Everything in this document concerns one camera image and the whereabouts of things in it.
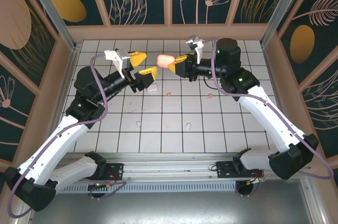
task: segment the pink object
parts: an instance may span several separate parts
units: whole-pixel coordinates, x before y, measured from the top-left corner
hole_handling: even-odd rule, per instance
[[[168,68],[168,65],[175,62],[175,57],[161,54],[157,57],[157,65],[162,68]]]

